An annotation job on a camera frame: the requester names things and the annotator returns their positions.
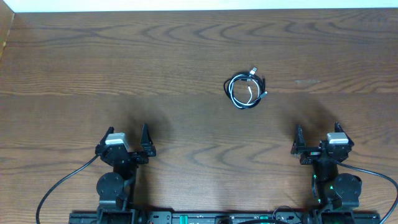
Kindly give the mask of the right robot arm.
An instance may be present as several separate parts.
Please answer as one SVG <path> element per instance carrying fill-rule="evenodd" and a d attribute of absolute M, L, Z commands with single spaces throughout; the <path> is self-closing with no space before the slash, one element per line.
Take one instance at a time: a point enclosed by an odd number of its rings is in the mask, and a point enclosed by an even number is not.
<path fill-rule="evenodd" d="M 339 123 L 318 146 L 308 146 L 302 128 L 295 128 L 291 154 L 300 156 L 301 165 L 311 165 L 312 194 L 319 205 L 304 213 L 302 223 L 354 223 L 353 209 L 359 206 L 362 180 L 340 173 L 338 164 L 348 158 L 354 142 Z"/>

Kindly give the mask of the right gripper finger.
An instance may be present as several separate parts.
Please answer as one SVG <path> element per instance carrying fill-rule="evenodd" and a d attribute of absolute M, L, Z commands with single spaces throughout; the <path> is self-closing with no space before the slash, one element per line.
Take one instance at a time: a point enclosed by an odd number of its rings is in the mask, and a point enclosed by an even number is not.
<path fill-rule="evenodd" d="M 303 131 L 300 125 L 296 125 L 295 129 L 295 140 L 293 142 L 290 153 L 291 154 L 301 154 L 305 150 L 305 140 L 303 136 Z"/>
<path fill-rule="evenodd" d="M 343 130 L 341 124 L 339 122 L 335 123 L 335 133 L 345 133 L 345 131 Z M 349 139 L 349 143 L 348 145 L 353 146 L 354 142 L 352 141 L 352 139 L 347 135 L 348 139 Z"/>

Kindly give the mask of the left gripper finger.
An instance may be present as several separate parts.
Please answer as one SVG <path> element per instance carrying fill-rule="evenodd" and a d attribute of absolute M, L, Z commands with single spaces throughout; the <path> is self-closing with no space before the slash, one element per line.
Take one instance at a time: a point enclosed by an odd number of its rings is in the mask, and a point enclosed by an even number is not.
<path fill-rule="evenodd" d="M 155 157 L 156 156 L 156 148 L 154 143 L 149 134 L 149 128 L 147 123 L 144 123 L 142 128 L 142 135 L 141 135 L 141 146 L 143 148 L 144 153 L 148 157 Z"/>
<path fill-rule="evenodd" d="M 99 145 L 105 145 L 106 144 L 106 139 L 110 134 L 114 133 L 114 128 L 110 126 L 108 130 L 106 131 L 105 135 L 102 137 L 101 141 L 99 142 Z"/>

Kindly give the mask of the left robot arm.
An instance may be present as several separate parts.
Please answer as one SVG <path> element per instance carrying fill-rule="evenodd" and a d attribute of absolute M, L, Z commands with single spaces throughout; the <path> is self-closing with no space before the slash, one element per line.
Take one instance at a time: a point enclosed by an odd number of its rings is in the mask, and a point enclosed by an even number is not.
<path fill-rule="evenodd" d="M 95 147 L 95 154 L 113 170 L 102 175 L 96 184 L 99 195 L 96 223 L 147 223 L 148 214 L 134 204 L 137 170 L 156 156 L 148 125 L 142 128 L 140 151 L 129 151 L 124 133 L 108 128 Z"/>

